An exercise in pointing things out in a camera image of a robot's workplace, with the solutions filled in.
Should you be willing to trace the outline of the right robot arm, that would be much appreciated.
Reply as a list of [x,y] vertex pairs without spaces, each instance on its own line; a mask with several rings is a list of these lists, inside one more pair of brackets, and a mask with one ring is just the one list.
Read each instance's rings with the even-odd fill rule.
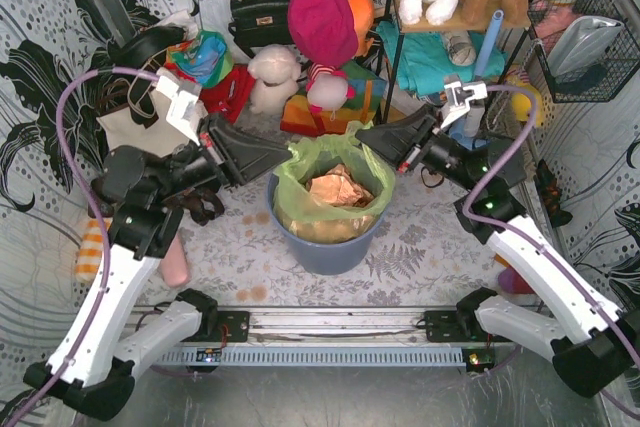
[[552,363],[574,393],[591,398],[639,363],[639,312],[623,311],[597,292],[559,254],[511,193],[501,173],[533,125],[527,123],[497,158],[468,150],[426,109],[390,124],[363,128],[357,139],[400,172],[423,165],[467,190],[455,203],[463,228],[489,246],[549,308],[545,317],[480,289],[459,302],[460,322],[475,322]]

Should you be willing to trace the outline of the green trash bag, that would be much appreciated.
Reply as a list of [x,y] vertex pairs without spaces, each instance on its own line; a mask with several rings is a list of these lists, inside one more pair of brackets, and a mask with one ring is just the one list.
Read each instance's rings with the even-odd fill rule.
[[337,244],[364,235],[391,201],[395,173],[356,138],[372,125],[352,121],[343,134],[302,138],[274,170],[273,210],[294,236]]

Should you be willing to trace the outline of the blue round trash bin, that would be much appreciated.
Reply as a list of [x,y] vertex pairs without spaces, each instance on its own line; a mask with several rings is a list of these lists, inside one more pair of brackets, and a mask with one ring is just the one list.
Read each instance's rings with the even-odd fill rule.
[[363,235],[338,244],[321,244],[301,239],[290,233],[277,219],[274,211],[274,196],[279,179],[274,174],[267,177],[266,202],[269,216],[284,236],[289,253],[307,272],[315,275],[337,276],[353,270],[366,257],[385,220],[383,212],[373,226]]

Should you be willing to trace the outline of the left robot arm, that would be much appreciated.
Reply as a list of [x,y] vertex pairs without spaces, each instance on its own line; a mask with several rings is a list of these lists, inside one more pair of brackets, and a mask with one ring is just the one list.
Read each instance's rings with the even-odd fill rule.
[[128,145],[112,151],[102,192],[116,208],[103,237],[103,260],[68,334],[48,360],[28,367],[25,383],[80,414],[108,421],[165,352],[190,337],[221,333],[216,301],[188,289],[151,323],[121,336],[177,234],[183,209],[172,200],[210,182],[245,185],[290,157],[285,145],[246,134],[219,114],[203,118],[196,139],[168,156]]

